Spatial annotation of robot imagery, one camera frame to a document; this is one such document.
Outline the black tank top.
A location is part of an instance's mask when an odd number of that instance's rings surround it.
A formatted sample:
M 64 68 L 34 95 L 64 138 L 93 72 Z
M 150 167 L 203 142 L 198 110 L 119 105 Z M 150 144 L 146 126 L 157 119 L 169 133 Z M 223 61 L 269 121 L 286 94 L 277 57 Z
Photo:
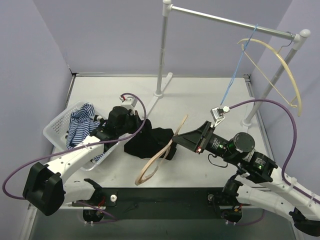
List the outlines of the black tank top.
M 173 136 L 171 128 L 153 128 L 151 121 L 147 119 L 141 132 L 132 137 L 123 149 L 129 155 L 150 159 L 162 150 Z

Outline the blue white striped tank top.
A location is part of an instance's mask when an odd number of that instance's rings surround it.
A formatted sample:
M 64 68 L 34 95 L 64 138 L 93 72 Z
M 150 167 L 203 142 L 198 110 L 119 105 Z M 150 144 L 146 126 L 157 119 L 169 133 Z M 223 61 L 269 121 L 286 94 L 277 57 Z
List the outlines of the blue white striped tank top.
M 68 150 L 75 148 L 100 125 L 97 117 L 98 115 L 91 103 L 83 104 L 78 110 L 70 114 L 66 137 L 66 148 Z

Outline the tan wooden hanger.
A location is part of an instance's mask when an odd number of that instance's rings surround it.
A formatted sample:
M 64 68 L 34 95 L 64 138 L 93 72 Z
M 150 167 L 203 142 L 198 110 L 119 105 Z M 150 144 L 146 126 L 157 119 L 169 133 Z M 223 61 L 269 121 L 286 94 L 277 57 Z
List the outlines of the tan wooden hanger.
M 137 178 L 135 179 L 134 184 L 136 186 L 139 186 L 145 182 L 147 182 L 149 179 L 151 179 L 155 173 L 158 171 L 160 165 L 162 164 L 162 162 L 166 159 L 166 157 L 169 155 L 172 144 L 173 144 L 173 140 L 172 138 L 174 136 L 177 136 L 180 129 L 182 128 L 183 124 L 185 123 L 185 121 L 187 120 L 188 115 L 186 114 L 182 120 L 182 122 L 180 123 L 180 125 L 178 126 L 178 128 L 176 129 L 176 131 L 169 135 L 170 139 L 167 137 L 168 140 L 165 140 L 166 144 L 164 145 L 164 147 L 159 150 L 153 157 L 150 158 L 150 160 L 145 164 L 145 166 L 141 169 L 140 173 L 138 174 Z M 146 175 L 146 172 L 148 171 L 148 169 L 157 162 L 157 160 L 160 159 L 160 161 L 158 162 L 157 166 L 154 168 L 154 170 Z

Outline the cream plastic hanger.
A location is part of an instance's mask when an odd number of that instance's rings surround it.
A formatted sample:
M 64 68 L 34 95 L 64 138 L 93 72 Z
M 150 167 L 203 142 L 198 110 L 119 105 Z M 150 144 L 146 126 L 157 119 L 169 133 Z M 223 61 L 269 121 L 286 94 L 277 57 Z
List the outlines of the cream plastic hanger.
M 261 68 L 258 66 L 258 64 L 255 63 L 253 61 L 253 59 L 246 53 L 245 45 L 249 42 L 254 42 L 254 43 L 262 45 L 267 50 L 271 51 L 273 53 L 273 55 L 275 56 L 275 58 L 279 61 L 280 66 L 271 79 L 267 77 L 267 75 L 261 70 Z M 283 58 L 281 55 L 281 50 L 284 48 L 284 46 L 281 46 L 279 50 L 276 50 L 268 43 L 261 41 L 259 39 L 255 39 L 255 38 L 251 38 L 251 39 L 243 38 L 243 39 L 239 40 L 237 44 L 238 45 L 241 44 L 241 49 L 244 51 L 244 55 L 250 60 L 250 62 L 255 66 L 255 68 L 260 72 L 260 74 L 268 82 L 268 86 L 264 90 L 261 98 L 266 99 L 267 96 L 269 95 L 269 93 L 271 92 L 271 90 L 275 90 L 278 93 L 278 95 L 284 100 L 284 102 L 290 108 L 297 109 L 297 116 L 300 117 L 302 115 L 302 110 L 303 110 L 302 98 L 301 98 L 300 90 L 299 90 L 298 85 L 296 83 L 295 77 L 289 67 L 289 63 L 293 59 L 295 54 L 298 52 L 298 50 L 302 47 L 303 43 L 301 41 L 295 42 L 293 44 L 293 47 L 291 48 L 291 50 L 289 51 L 289 53 L 287 54 L 287 56 L 285 58 Z M 294 91 L 294 98 L 291 101 L 287 100 L 286 97 L 276 87 L 276 83 L 278 82 L 278 80 L 280 79 L 281 75 L 284 72 L 286 72 L 286 74 L 290 80 L 291 86 L 293 88 L 293 91 Z

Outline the light blue wire hanger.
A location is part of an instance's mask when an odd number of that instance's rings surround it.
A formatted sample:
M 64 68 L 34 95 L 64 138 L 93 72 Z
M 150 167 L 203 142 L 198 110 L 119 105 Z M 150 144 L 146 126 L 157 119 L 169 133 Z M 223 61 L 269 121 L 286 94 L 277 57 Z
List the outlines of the light blue wire hanger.
M 245 41 L 245 44 L 244 44 L 243 50 L 242 50 L 242 52 L 241 52 L 240 58 L 239 58 L 239 60 L 238 60 L 238 62 L 237 62 L 236 68 L 235 68 L 235 70 L 234 70 L 234 72 L 233 72 L 233 75 L 232 75 L 232 77 L 231 77 L 231 79 L 230 79 L 230 82 L 229 82 L 229 84 L 228 84 L 228 86 L 227 86 L 227 88 L 226 88 L 226 90 L 225 90 L 225 93 L 224 93 L 224 95 L 223 95 L 223 97 L 222 97 L 222 99 L 221 99 L 221 101 L 220 101 L 220 105 L 222 105 L 222 104 L 224 103 L 224 101 L 226 100 L 226 98 L 227 98 L 227 96 L 228 96 L 228 93 L 229 93 L 229 91 L 230 91 L 230 88 L 232 87 L 232 85 L 233 85 L 233 83 L 234 83 L 234 80 L 235 80 L 235 78 L 236 78 L 238 69 L 239 69 L 239 67 L 240 67 L 241 61 L 242 61 L 243 56 L 244 56 L 244 53 L 245 53 L 245 51 L 246 51 L 246 49 L 247 49 L 247 47 L 248 47 L 248 44 L 249 44 L 251 38 L 253 37 L 255 31 L 257 30 L 258 26 L 259 26 L 258 24 L 256 24 L 256 25 L 254 26 L 254 29 L 253 29 L 250 37 L 248 38 L 248 40 Z

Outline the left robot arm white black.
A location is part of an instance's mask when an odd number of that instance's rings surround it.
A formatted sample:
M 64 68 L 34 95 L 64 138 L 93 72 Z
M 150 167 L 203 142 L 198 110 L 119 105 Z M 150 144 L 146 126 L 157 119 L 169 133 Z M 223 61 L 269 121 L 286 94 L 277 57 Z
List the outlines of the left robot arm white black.
M 34 164 L 29 171 L 22 196 L 50 216 L 63 204 L 86 201 L 100 203 L 101 186 L 89 178 L 67 180 L 95 157 L 108 156 L 126 134 L 141 130 L 142 120 L 135 109 L 115 106 L 106 120 L 101 120 L 83 141 L 59 158 L 43 165 Z

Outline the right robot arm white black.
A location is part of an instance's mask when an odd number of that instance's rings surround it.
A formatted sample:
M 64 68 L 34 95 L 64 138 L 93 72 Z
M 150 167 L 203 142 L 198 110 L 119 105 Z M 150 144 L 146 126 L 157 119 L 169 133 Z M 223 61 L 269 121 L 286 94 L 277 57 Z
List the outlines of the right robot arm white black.
M 255 141 L 248 133 L 239 132 L 227 140 L 214 134 L 214 130 L 206 121 L 194 131 L 174 136 L 173 142 L 197 154 L 208 151 L 236 166 L 237 175 L 269 189 L 269 192 L 255 190 L 232 176 L 221 192 L 223 201 L 227 204 L 238 201 L 276 213 L 301 232 L 318 237 L 319 195 L 303 187 L 296 178 L 282 174 L 282 168 L 272 159 L 255 150 Z

